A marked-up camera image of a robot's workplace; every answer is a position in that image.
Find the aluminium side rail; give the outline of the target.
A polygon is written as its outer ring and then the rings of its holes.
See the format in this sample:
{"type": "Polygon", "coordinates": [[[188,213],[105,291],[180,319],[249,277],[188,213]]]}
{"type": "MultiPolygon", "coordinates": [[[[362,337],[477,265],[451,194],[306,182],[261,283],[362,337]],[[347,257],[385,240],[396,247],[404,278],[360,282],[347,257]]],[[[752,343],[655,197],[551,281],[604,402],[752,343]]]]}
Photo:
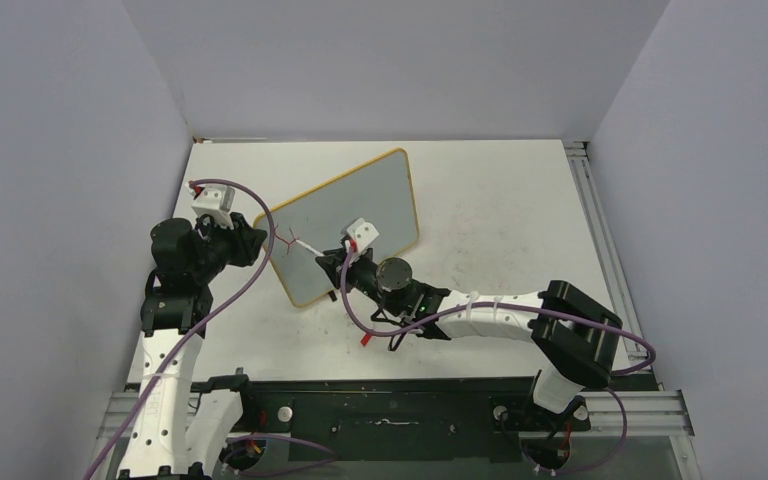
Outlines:
{"type": "Polygon", "coordinates": [[[611,302],[617,313],[628,319],[629,311],[633,311],[633,307],[629,304],[621,263],[593,180],[586,145],[582,141],[563,142],[562,145],[594,241],[611,302]]]}

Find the aluminium frame rail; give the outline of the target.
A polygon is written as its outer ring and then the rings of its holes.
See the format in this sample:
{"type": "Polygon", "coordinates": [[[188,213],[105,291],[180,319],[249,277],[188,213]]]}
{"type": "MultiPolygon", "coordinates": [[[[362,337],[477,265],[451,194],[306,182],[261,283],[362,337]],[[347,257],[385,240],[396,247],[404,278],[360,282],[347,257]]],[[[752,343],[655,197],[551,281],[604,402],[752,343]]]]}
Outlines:
{"type": "Polygon", "coordinates": [[[233,426],[235,433],[304,432],[329,435],[350,427],[409,426],[453,433],[468,429],[521,432],[538,437],[551,430],[576,435],[692,436],[695,431],[678,391],[586,392],[581,411],[568,420],[528,413],[515,394],[400,392],[279,392],[259,395],[233,426]]]}

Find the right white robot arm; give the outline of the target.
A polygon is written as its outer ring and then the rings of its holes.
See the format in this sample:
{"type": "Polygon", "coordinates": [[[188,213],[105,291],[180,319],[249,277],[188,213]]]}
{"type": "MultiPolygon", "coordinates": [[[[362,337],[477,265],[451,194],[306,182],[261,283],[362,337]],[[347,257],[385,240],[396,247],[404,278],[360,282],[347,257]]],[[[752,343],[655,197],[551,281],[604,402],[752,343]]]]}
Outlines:
{"type": "Polygon", "coordinates": [[[483,295],[438,288],[414,278],[410,264],[392,257],[376,262],[333,249],[316,264],[343,300],[357,291],[377,309],[370,321],[390,325],[388,335],[450,341],[466,337],[524,341],[544,355],[546,367],[525,402],[529,421],[550,428],[584,389],[609,385],[621,320],[572,284],[553,280],[542,291],[483,295]]]}

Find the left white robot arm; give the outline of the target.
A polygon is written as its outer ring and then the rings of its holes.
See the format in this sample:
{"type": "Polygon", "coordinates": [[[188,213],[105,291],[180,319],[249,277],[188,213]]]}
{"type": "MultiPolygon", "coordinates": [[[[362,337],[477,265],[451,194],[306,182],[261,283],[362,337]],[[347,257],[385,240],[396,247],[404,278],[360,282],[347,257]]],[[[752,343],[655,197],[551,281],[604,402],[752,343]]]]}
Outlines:
{"type": "Polygon", "coordinates": [[[267,233],[232,213],[222,226],[212,216],[197,222],[172,218],[150,232],[155,268],[141,307],[141,405],[131,420],[119,479],[208,479],[230,428],[250,428],[258,403],[237,387],[213,392],[193,419],[188,404],[197,357],[211,312],[210,282],[227,266],[255,263],[267,233]]]}

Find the red white marker pen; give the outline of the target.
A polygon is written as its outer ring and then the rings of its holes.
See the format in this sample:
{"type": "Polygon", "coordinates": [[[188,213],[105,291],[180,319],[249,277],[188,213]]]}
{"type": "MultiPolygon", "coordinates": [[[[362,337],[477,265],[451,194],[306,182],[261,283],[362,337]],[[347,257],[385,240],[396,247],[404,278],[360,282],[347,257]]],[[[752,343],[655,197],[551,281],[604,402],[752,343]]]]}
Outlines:
{"type": "Polygon", "coordinates": [[[300,248],[304,249],[305,251],[307,251],[308,253],[310,253],[314,257],[322,257],[323,256],[323,253],[321,251],[317,250],[316,248],[314,248],[313,246],[309,245],[308,243],[304,242],[301,239],[294,239],[292,241],[292,246],[299,246],[300,248]]]}

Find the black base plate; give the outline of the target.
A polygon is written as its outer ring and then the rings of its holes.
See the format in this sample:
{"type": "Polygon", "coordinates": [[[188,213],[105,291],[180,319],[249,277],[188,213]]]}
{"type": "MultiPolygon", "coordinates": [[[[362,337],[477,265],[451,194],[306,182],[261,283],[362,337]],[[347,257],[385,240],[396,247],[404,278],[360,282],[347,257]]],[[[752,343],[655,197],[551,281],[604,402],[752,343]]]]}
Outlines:
{"type": "Polygon", "coordinates": [[[288,434],[342,461],[513,462],[523,445],[555,448],[591,422],[582,397],[561,414],[531,399],[530,377],[250,381],[232,427],[288,434]]]}

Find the yellow framed whiteboard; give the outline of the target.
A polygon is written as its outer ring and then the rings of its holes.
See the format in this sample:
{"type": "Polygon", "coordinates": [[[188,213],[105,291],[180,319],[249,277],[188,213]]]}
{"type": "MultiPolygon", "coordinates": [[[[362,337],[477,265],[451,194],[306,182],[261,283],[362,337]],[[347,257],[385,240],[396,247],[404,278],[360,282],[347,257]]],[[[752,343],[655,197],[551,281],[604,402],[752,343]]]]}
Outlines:
{"type": "Polygon", "coordinates": [[[407,151],[392,149],[271,209],[276,243],[270,262],[291,305],[304,308],[333,290],[314,256],[292,246],[301,239],[324,252],[342,246],[343,229],[357,218],[379,237],[369,248],[378,261],[419,240],[420,227],[407,151]]]}

